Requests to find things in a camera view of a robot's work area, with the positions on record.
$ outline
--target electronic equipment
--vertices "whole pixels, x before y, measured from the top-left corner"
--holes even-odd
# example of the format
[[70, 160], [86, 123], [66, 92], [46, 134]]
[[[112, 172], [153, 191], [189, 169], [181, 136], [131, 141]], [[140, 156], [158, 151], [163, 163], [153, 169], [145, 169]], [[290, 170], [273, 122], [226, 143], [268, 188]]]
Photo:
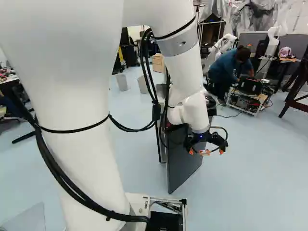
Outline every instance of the electronic equipment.
[[238, 90], [243, 94], [259, 95], [262, 92], [263, 84], [255, 78], [241, 78]]

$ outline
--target power cable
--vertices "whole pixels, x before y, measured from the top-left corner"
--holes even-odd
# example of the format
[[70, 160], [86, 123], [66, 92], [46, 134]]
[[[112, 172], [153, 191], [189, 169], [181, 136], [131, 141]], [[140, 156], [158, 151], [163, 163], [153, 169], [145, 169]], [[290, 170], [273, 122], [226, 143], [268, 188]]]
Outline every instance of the power cable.
[[265, 67], [266, 64], [270, 61], [270, 58], [266, 61], [266, 63], [255, 73], [255, 76]]

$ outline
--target black panel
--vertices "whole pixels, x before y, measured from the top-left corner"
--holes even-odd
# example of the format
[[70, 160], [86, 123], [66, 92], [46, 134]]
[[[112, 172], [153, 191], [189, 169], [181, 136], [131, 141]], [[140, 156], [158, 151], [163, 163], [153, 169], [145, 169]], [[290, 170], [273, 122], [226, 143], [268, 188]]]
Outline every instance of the black panel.
[[[188, 134], [192, 134], [192, 130], [187, 124], [172, 125], [166, 129], [169, 194], [183, 184], [202, 164], [202, 156], [190, 155], [183, 146], [183, 141]], [[198, 143], [194, 148], [199, 151], [205, 148], [205, 144], [206, 142]]]
[[151, 212], [150, 223], [146, 231], [182, 231], [182, 216], [179, 214]]

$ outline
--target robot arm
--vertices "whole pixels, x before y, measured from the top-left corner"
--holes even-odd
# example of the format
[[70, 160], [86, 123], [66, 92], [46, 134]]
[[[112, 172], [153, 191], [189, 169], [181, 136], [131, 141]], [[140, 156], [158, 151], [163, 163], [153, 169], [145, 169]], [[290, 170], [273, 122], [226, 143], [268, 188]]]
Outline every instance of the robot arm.
[[204, 66], [204, 72], [208, 72], [211, 64], [218, 59], [222, 53], [229, 50], [237, 40], [237, 37], [232, 34], [226, 34], [224, 37], [219, 39], [211, 48], [208, 49], [209, 55], [206, 59]]
[[279, 40], [275, 36], [285, 36], [288, 32], [286, 19], [288, 18], [288, 12], [292, 5], [298, 0], [276, 0], [279, 5], [278, 17], [274, 26], [268, 30], [269, 45], [277, 46]]
[[[172, 76], [168, 118], [209, 129], [203, 73], [190, 0], [3, 0], [0, 44], [18, 73], [42, 127], [68, 131], [98, 124], [109, 113], [108, 87], [121, 28], [149, 25]], [[82, 132], [43, 131], [67, 176], [106, 209], [131, 214], [107, 120]], [[117, 231], [125, 222], [96, 213], [60, 189], [68, 230]]]

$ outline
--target gray floor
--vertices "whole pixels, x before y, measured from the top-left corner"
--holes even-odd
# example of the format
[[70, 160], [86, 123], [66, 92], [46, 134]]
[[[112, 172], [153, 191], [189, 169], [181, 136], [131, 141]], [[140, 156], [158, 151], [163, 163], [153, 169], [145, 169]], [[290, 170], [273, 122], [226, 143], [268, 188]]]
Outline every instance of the gray floor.
[[[120, 92], [111, 78], [110, 111], [124, 125], [140, 128], [151, 118], [149, 95], [139, 93], [139, 68], [125, 71], [130, 89]], [[155, 82], [162, 75], [154, 74]], [[227, 153], [204, 158], [202, 167], [172, 196], [188, 199], [188, 230], [308, 230], [308, 123], [289, 109], [283, 119], [284, 93], [258, 117], [215, 117], [229, 132]], [[238, 111], [219, 108], [220, 115]], [[64, 221], [56, 186], [34, 138], [12, 145], [31, 127], [22, 123], [0, 135], [0, 224], [43, 202], [47, 231], [62, 231]], [[127, 192], [169, 196], [166, 168], [159, 164], [154, 129], [128, 134], [111, 127], [115, 155]]]

